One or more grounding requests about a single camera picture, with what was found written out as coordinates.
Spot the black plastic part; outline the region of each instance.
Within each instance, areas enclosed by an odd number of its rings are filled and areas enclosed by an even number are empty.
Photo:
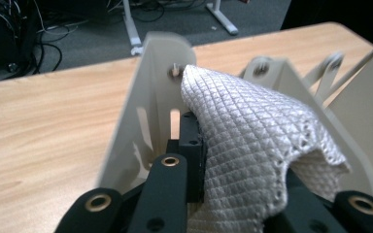
[[[290,169],[287,173],[287,189],[287,207],[265,221],[265,233],[346,232]]]
[[[144,183],[127,232],[186,232],[186,193],[187,160],[175,153],[159,156]]]
[[[136,205],[138,204],[139,197],[141,196],[144,184],[140,184],[135,188],[122,195],[122,205],[119,209],[119,215],[117,218],[118,229],[117,233],[125,233],[128,230],[129,223],[132,220],[132,216],[135,212]]]
[[[203,202],[207,149],[198,119],[192,112],[181,115],[178,150],[186,158],[188,165],[186,199],[188,203]]]
[[[373,205],[373,197],[365,193],[339,192],[335,197],[333,213],[349,232],[373,232],[373,206],[368,203]]]
[[[101,211],[91,212],[87,208],[87,203],[91,203],[91,207],[101,206],[108,201],[102,197],[111,198],[111,203]],[[84,195],[72,205],[68,210],[59,225],[56,228],[56,233],[101,233],[101,232],[118,232],[119,226],[116,221],[119,208],[122,203],[120,194],[109,188],[96,188]]]

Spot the white metal stand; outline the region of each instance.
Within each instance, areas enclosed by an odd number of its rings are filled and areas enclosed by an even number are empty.
[[[125,16],[123,16],[123,20],[125,21],[126,32],[128,33],[131,46],[141,47],[142,46],[141,39],[139,39],[139,35],[135,27],[134,19],[131,16],[129,0],[123,0],[123,10],[125,12]]]
[[[232,24],[231,21],[220,11],[220,0],[214,0],[214,3],[208,3],[207,9],[217,18],[217,20],[222,24],[223,27],[229,32],[231,35],[238,34],[238,28]]]

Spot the hole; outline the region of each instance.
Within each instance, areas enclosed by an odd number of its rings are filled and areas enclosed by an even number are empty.
[[[180,111],[177,109],[171,110],[171,139],[180,138]]]
[[[147,223],[147,228],[152,232],[158,232],[162,230],[164,226],[165,222],[160,217],[151,218]]]
[[[315,219],[311,219],[309,221],[309,226],[310,226],[310,229],[313,232],[317,232],[317,233],[326,233],[326,232],[328,232],[328,227],[325,224],[323,224],[322,222],[320,222],[318,220],[315,220]]]
[[[360,196],[351,196],[348,199],[350,205],[352,205],[356,210],[373,216],[373,202],[365,197]]]
[[[91,196],[85,203],[85,208],[89,212],[100,212],[111,204],[111,197],[105,193]]]
[[[282,194],[283,193],[281,191],[277,191],[277,193],[275,194],[275,199],[280,199]]]
[[[166,167],[173,167],[180,163],[180,159],[176,157],[165,157],[161,160],[161,163]]]

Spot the black cable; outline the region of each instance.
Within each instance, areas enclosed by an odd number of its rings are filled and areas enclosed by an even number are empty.
[[[39,38],[38,38],[38,43],[37,43],[37,45],[39,45],[40,48],[41,48],[41,57],[39,58],[39,62],[36,65],[36,68],[35,68],[34,72],[32,73],[33,75],[36,75],[36,74],[40,73],[39,70],[41,69],[42,62],[44,61],[45,49],[44,49],[44,46],[42,45],[42,37],[43,36],[44,36],[44,32],[41,32],[41,34],[39,35]]]
[[[155,18],[152,18],[152,19],[143,19],[143,18],[139,18],[139,17],[134,16],[134,14],[132,15],[132,17],[134,19],[136,19],[138,21],[142,21],[142,22],[154,22],[154,21],[157,21],[160,18],[162,18],[163,15],[165,14],[165,8],[157,0],[152,0],[152,1],[145,2],[142,5],[135,7],[135,9],[141,9],[144,12],[156,12],[159,9],[161,10],[160,11],[160,15],[157,16],[157,17],[155,17]]]
[[[46,43],[41,43],[41,44],[43,46],[52,47],[52,48],[56,49],[59,52],[59,59],[58,59],[58,61],[56,62],[55,66],[52,69],[53,71],[55,71],[58,68],[59,64],[62,62],[62,51],[61,51],[61,49],[59,47],[51,45],[51,44],[46,44]]]
[[[202,0],[202,2],[200,4],[195,5],[195,3],[197,1],[198,0],[192,0],[192,1],[190,1],[190,3],[188,3],[188,5],[185,5],[185,6],[182,6],[182,7],[171,7],[171,5],[173,5],[173,4],[180,4],[179,2],[172,1],[172,0],[169,1],[168,3],[163,3],[162,5],[165,7],[165,10],[167,12],[175,12],[175,11],[187,11],[187,10],[191,10],[191,9],[194,9],[194,8],[198,8],[198,7],[204,5],[207,2],[207,0]]]

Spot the wooden table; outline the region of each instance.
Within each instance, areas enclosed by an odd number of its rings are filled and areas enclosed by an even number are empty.
[[[344,74],[373,46],[327,23],[195,48],[199,66],[238,75],[257,55],[287,57],[301,76],[346,54]],[[0,83],[0,232],[52,232],[94,188],[139,58]]]

